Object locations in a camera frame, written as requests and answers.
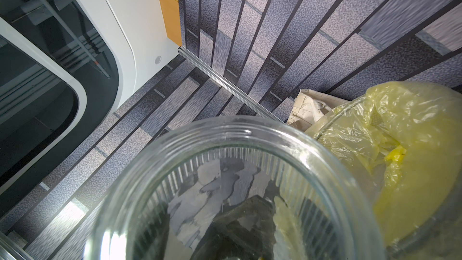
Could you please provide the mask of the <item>yellow plastic trash bag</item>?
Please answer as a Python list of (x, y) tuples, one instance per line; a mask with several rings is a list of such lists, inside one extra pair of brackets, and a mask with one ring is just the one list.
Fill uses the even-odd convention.
[(388, 82), (332, 109), (307, 134), (350, 171), (372, 205), (389, 256), (462, 257), (462, 96)]

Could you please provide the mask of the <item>aluminium frame post left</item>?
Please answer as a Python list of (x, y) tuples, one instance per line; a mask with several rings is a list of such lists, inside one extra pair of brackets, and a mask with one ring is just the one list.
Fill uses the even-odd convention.
[(255, 111), (258, 115), (266, 119), (272, 119), (278, 122), (282, 122), (278, 117), (276, 117), (273, 113), (268, 111), (266, 108), (261, 106), (258, 102), (252, 99), (249, 95), (244, 93), (241, 89), (237, 88), (233, 83), (231, 83), (228, 79), (220, 75), (217, 71), (213, 68), (208, 66), (203, 60), (199, 59), (196, 55), (186, 49), (184, 46), (178, 48), (178, 54), (184, 57), (186, 60), (190, 61), (195, 67), (200, 69), (203, 73), (205, 73), (209, 78), (213, 79), (219, 85), (221, 85), (225, 90), (230, 92), (232, 96), (239, 99), (253, 111)]

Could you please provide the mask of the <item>clear jar of mung beans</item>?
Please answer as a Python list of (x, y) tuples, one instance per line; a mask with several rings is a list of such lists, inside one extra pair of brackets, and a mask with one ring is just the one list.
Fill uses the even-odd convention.
[(383, 260), (372, 208), (316, 140), (252, 116), (147, 145), (111, 186), (87, 260)]

